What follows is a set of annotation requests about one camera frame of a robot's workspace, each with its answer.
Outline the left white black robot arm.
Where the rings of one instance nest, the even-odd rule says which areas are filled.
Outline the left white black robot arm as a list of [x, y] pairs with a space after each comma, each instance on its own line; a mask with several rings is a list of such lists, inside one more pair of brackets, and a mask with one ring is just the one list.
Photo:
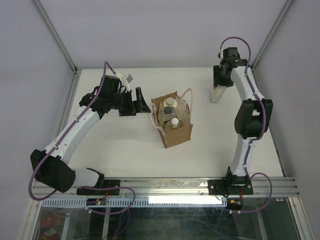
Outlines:
[[126, 77], [104, 75], [92, 92], [82, 97], [72, 120], [44, 150], [35, 149], [30, 155], [32, 181], [65, 193], [73, 187], [87, 187], [93, 194], [105, 188], [105, 175], [92, 168], [73, 169], [70, 160], [87, 133], [111, 110], [119, 116], [135, 116], [151, 112], [140, 87], [136, 87], [136, 100]]

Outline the clear square bottle dark cap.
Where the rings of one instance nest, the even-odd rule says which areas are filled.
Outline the clear square bottle dark cap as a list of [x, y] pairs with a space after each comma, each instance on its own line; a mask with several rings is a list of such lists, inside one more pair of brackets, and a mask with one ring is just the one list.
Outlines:
[[226, 86], [221, 86], [221, 85], [214, 86], [210, 91], [211, 101], [213, 103], [219, 102], [223, 94], [225, 93], [226, 88], [227, 88]]

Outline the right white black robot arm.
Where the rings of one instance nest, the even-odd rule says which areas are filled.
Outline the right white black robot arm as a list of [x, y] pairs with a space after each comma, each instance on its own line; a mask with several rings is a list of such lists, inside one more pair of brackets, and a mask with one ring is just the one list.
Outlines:
[[234, 120], [238, 135], [235, 154], [225, 177], [209, 182], [211, 195], [252, 195], [249, 166], [258, 141], [268, 130], [273, 102], [266, 99], [251, 80], [249, 62], [242, 59], [236, 47], [228, 47], [218, 55], [219, 65], [213, 66], [212, 102], [218, 102], [226, 89], [235, 86], [241, 105]]

